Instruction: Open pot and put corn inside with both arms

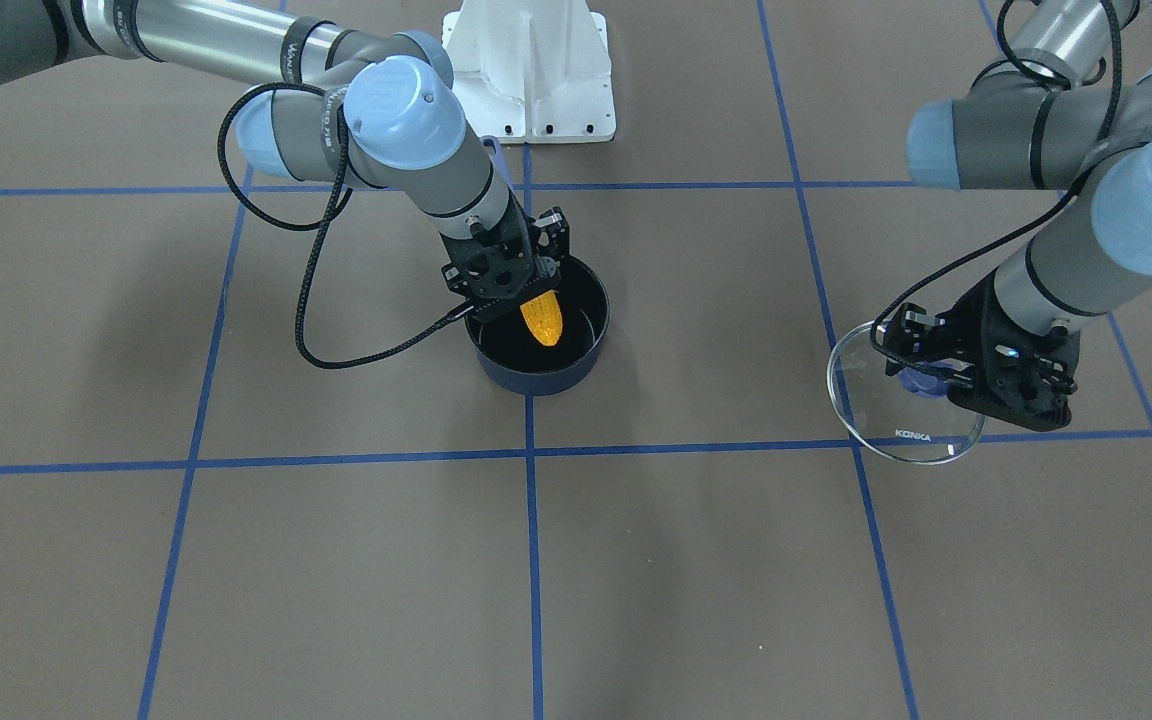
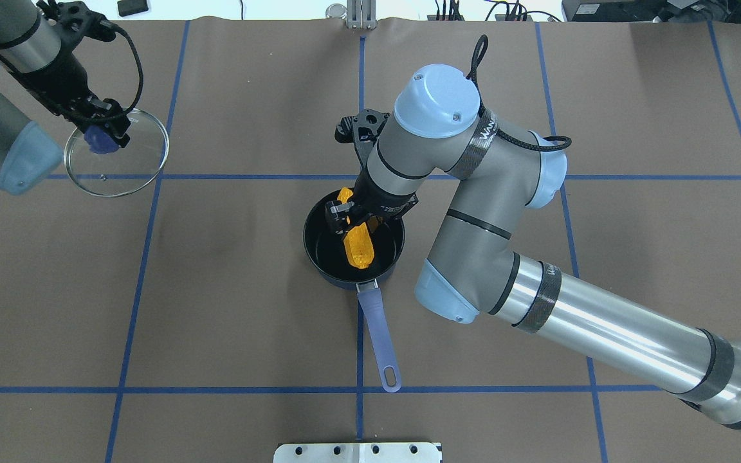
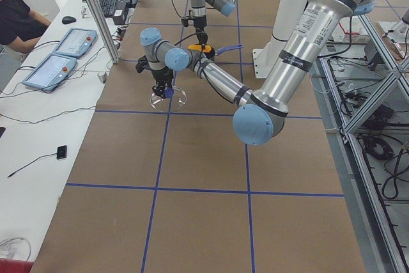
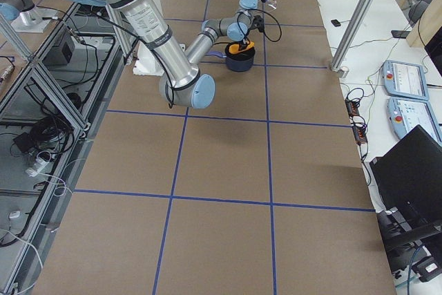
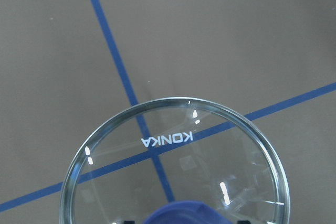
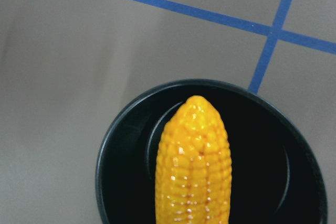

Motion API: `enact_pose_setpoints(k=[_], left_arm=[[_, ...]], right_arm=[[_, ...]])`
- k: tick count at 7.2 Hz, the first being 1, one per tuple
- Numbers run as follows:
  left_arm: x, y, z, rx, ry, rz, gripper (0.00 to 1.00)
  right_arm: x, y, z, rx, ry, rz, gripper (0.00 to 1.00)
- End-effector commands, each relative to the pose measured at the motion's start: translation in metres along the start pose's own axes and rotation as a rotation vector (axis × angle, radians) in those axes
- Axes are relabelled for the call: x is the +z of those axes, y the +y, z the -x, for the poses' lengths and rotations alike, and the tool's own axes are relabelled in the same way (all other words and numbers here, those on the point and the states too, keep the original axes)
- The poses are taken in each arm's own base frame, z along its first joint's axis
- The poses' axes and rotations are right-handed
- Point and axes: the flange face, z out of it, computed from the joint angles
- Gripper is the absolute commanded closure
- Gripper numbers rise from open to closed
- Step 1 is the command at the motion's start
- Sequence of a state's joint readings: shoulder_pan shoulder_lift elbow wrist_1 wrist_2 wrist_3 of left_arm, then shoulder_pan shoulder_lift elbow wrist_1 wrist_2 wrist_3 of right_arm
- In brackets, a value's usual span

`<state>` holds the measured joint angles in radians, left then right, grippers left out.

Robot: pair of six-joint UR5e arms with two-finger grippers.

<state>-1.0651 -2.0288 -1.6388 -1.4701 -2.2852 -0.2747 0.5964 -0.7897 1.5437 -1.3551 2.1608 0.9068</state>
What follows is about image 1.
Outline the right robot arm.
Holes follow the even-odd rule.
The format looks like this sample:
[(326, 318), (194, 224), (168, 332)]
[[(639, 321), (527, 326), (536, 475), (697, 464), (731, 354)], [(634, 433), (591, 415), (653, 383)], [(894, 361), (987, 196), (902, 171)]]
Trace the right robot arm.
[(145, 59), (265, 88), (233, 122), (270, 176), (402, 191), (435, 225), (477, 323), (541, 306), (556, 247), (524, 215), (453, 94), (433, 36), (378, 37), (237, 1), (0, 1), (0, 86), (83, 58)]

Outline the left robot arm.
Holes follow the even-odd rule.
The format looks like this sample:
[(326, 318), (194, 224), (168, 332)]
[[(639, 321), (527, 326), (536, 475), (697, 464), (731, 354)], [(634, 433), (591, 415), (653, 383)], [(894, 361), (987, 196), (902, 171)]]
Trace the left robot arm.
[(968, 94), (924, 105), (905, 138), (911, 181), (947, 190), (1049, 190), (1006, 234), (1024, 240), (952, 309), (901, 293), (870, 346), (884, 373), (952, 406), (1048, 432), (1073, 418), (1079, 333), (1152, 288), (1152, 69), (1128, 85), (1123, 31), (1138, 1), (1039, 1)]

